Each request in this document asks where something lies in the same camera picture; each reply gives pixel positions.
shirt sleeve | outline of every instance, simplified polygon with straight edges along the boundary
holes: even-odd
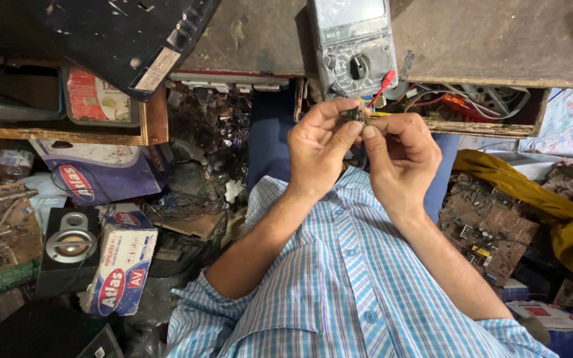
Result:
[[[201,272],[183,290],[169,320],[167,357],[215,357],[233,332],[257,289],[239,299],[222,297]]]
[[[558,355],[528,333],[525,327],[513,319],[490,319],[476,321],[487,330],[515,357],[558,358]]]

forearm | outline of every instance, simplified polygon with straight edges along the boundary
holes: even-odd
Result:
[[[287,187],[267,215],[207,270],[207,281],[223,297],[248,295],[260,284],[314,204],[311,198]]]
[[[513,318],[489,284],[425,212],[396,218],[393,222],[459,311],[473,320]]]

workbench surface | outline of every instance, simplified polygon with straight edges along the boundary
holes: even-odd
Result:
[[[411,82],[573,87],[573,0],[397,0],[391,19]],[[182,69],[314,75],[306,0],[223,1]]]

speaker driver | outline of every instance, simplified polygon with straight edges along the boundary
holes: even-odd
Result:
[[[60,231],[46,241],[46,254],[60,263],[78,263],[85,260],[97,246],[97,238],[87,231],[87,217],[81,213],[68,213],[61,219]]]

multimeter display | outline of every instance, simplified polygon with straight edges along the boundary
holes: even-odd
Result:
[[[316,6],[321,29],[369,20],[386,13],[383,0],[321,0],[316,2]]]

